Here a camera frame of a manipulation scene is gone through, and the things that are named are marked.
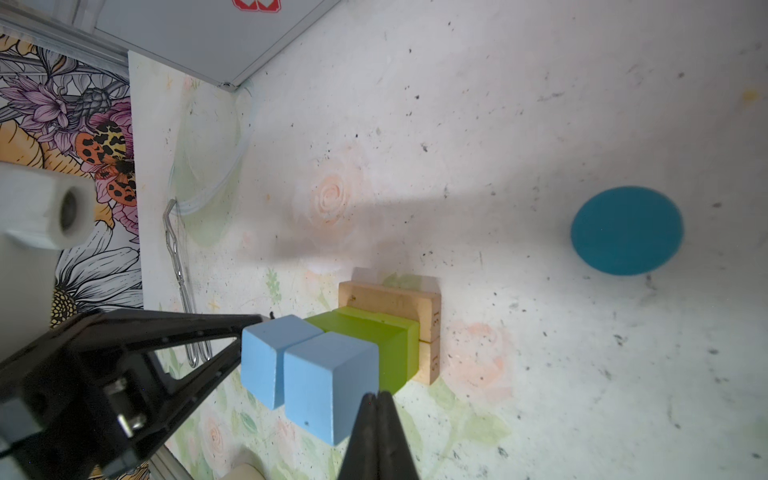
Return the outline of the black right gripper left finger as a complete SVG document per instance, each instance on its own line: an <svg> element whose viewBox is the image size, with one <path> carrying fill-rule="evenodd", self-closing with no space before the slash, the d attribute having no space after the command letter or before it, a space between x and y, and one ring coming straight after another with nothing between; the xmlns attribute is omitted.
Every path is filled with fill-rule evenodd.
<svg viewBox="0 0 768 480"><path fill-rule="evenodd" d="M366 393L361 400L338 480L378 478L377 397Z"/></svg>

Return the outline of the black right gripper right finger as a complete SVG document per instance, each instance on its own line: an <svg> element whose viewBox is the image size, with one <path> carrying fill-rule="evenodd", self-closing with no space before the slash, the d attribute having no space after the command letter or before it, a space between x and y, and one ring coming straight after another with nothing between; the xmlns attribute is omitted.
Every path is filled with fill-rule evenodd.
<svg viewBox="0 0 768 480"><path fill-rule="evenodd" d="M377 395L378 478L418 480L419 475L400 422L393 396L388 391Z"/></svg>

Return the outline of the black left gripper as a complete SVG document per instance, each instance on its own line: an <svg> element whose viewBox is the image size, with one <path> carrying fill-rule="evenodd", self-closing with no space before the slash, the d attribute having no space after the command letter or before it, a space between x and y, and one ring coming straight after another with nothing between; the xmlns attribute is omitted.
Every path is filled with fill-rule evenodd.
<svg viewBox="0 0 768 480"><path fill-rule="evenodd" d="M110 477L149 460L240 364L259 314L116 310L60 327L1 363L1 476ZM231 342L180 379L157 352Z"/></svg>

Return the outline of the light blue cube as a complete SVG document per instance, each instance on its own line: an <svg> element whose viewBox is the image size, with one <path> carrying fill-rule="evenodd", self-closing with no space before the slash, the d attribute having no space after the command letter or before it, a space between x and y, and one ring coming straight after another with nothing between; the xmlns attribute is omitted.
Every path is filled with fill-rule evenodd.
<svg viewBox="0 0 768 480"><path fill-rule="evenodd" d="M284 353L323 331L295 315L246 327L242 332L241 381L270 410L284 404Z"/></svg>
<svg viewBox="0 0 768 480"><path fill-rule="evenodd" d="M285 352L285 415L328 445L351 434L362 397L378 388L379 350L371 342L328 332Z"/></svg>

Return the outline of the natural wood plank block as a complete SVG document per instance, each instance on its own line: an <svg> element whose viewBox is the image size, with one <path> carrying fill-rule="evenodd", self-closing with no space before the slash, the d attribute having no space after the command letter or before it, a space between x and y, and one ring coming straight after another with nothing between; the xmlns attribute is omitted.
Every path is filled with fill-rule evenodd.
<svg viewBox="0 0 768 480"><path fill-rule="evenodd" d="M419 339L434 342L440 337L441 300L438 293L407 290L356 281L338 286L338 306L387 314L417 321Z"/></svg>

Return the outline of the teal cylinder block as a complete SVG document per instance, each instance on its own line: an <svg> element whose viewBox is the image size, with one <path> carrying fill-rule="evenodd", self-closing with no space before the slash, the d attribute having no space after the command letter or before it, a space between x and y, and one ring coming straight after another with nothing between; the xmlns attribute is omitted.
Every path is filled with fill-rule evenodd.
<svg viewBox="0 0 768 480"><path fill-rule="evenodd" d="M572 246L592 268L610 275L649 273L667 263L684 238L683 216L657 190L622 186L584 203L570 229Z"/></svg>

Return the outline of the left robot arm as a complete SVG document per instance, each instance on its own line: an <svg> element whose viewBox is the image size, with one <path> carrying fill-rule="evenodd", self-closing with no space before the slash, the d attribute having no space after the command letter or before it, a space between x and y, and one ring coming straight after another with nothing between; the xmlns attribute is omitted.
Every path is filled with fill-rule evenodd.
<svg viewBox="0 0 768 480"><path fill-rule="evenodd" d="M114 477L147 462L239 365L258 314L121 309L49 325L60 251L94 228L91 180L1 167L1 475Z"/></svg>

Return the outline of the silver first aid case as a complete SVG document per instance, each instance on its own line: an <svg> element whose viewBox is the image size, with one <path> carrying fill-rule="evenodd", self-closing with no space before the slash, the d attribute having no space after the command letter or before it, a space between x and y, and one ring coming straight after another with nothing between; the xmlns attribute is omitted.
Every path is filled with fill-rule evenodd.
<svg viewBox="0 0 768 480"><path fill-rule="evenodd" d="M115 74L137 52L233 91L332 1L4 1L1 30Z"/></svg>

